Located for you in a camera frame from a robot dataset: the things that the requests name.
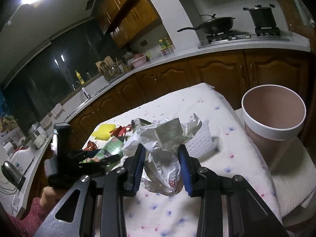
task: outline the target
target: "wok lid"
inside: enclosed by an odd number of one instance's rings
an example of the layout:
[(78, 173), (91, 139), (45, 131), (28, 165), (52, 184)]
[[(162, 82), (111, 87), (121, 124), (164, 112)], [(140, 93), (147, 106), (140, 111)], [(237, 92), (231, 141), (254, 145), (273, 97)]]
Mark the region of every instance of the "wok lid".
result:
[(232, 18), (232, 17), (218, 17), (218, 18), (216, 18), (215, 15), (216, 15), (216, 14), (213, 14), (213, 15), (202, 14), (202, 15), (200, 15), (200, 17), (201, 17), (201, 16), (211, 16), (211, 17), (212, 17), (210, 20), (204, 21), (204, 23), (206, 23), (206, 22), (212, 22), (212, 21), (218, 20), (218, 19), (233, 19), (233, 20), (235, 19), (235, 18)]

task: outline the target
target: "white countertop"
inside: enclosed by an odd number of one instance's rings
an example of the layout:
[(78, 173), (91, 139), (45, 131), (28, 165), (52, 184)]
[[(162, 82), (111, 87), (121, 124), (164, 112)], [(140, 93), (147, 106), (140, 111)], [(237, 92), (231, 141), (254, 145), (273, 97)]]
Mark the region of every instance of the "white countertop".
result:
[(123, 81), (127, 77), (135, 74), (136, 72), (149, 69), (149, 68), (152, 68), (164, 63), (168, 63), (171, 61), (176, 61), (176, 60), (180, 60), (180, 59), (184, 59), (184, 58), (188, 58), (188, 57), (192, 57), (196, 55), (206, 54), (206, 53), (227, 51), (227, 50), (239, 50), (239, 49), (274, 48), (274, 49), (298, 50), (298, 51), (305, 51), (305, 52), (311, 51), (309, 40), (301, 35), (298, 35), (293, 32), (287, 32), (287, 35), (283, 35), (282, 37), (287, 38), (290, 41), (260, 40), (260, 39), (253, 41), (253, 39), (251, 39), (250, 41), (224, 43), (224, 44), (214, 45), (211, 47), (205, 47), (201, 49), (199, 49), (198, 47), (194, 47), (194, 48), (190, 48), (190, 49), (179, 51), (179, 52), (175, 51), (174, 53), (171, 53), (170, 55), (159, 57), (153, 61), (148, 61), (147, 63), (133, 69), (132, 71), (124, 74), (120, 78), (113, 81), (102, 92), (100, 92), (98, 95), (94, 96), (89, 101), (87, 101), (83, 106), (78, 108), (75, 111), (75, 113), (73, 113), (68, 119), (65, 120), (65, 122), (69, 122), (70, 120), (72, 120), (86, 106), (91, 104), (101, 95), (106, 93), (108, 90), (113, 88), (115, 85), (117, 85), (119, 82)]
[(40, 147), (35, 152), (34, 160), (24, 175), (25, 182), (23, 184), (23, 187), (22, 187), (21, 191), (17, 191), (15, 194), (20, 199), (17, 212), (13, 210), (14, 216), (16, 216), (17, 218), (20, 218), (23, 215), (24, 211), (26, 210), (27, 199), (28, 199), (28, 195), (30, 193), (31, 185), (33, 183), (34, 175), (37, 171), (37, 168), (38, 168), (39, 163), (40, 163), (40, 161), (45, 153), (46, 148), (48, 147), (48, 145), (51, 142), (52, 136), (53, 136), (53, 133), (51, 133), (47, 137), (47, 139), (45, 140), (42, 147)]

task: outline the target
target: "poster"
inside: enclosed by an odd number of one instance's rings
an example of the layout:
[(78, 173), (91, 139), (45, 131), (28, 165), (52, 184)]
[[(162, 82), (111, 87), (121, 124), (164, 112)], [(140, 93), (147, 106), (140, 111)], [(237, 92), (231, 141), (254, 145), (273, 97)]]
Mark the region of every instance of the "poster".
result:
[(18, 124), (5, 101), (2, 89), (0, 89), (0, 137), (5, 136), (17, 127)]

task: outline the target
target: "pot lid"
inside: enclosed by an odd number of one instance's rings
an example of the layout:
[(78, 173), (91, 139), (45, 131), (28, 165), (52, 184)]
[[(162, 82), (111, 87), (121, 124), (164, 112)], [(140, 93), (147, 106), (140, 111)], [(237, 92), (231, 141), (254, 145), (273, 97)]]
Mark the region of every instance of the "pot lid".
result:
[(269, 3), (270, 7), (262, 7), (260, 4), (255, 5), (254, 8), (249, 9), (248, 7), (244, 7), (243, 10), (244, 11), (252, 11), (252, 10), (256, 10), (256, 9), (270, 9), (270, 8), (275, 8), (275, 6), (271, 3)]
[(213, 21), (213, 20), (218, 20), (218, 19), (230, 19), (230, 18), (232, 18), (233, 20), (235, 19), (235, 18), (233, 18), (233, 17), (218, 17), (218, 18), (216, 18), (215, 15), (216, 15), (216, 14), (213, 14), (213, 15), (202, 14), (202, 15), (200, 15), (200, 17), (202, 17), (202, 16), (211, 16), (211, 17), (212, 17), (210, 20), (204, 21), (203, 23), (211, 22), (211, 21)]
[(31, 126), (31, 128), (27, 131), (27, 133), (28, 134), (31, 134), (32, 132), (34, 132), (37, 128), (39, 128), (40, 127), (40, 123), (38, 123), (38, 122), (35, 122), (32, 126)]

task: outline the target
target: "pink sleeve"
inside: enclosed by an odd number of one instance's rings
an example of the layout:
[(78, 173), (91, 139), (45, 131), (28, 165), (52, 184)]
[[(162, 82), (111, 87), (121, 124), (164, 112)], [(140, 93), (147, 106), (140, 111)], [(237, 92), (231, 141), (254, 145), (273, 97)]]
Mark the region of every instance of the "pink sleeve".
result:
[(40, 198), (34, 198), (30, 212), (23, 220), (18, 220), (10, 215), (8, 216), (24, 237), (32, 237), (48, 214), (49, 211), (44, 211), (40, 206)]

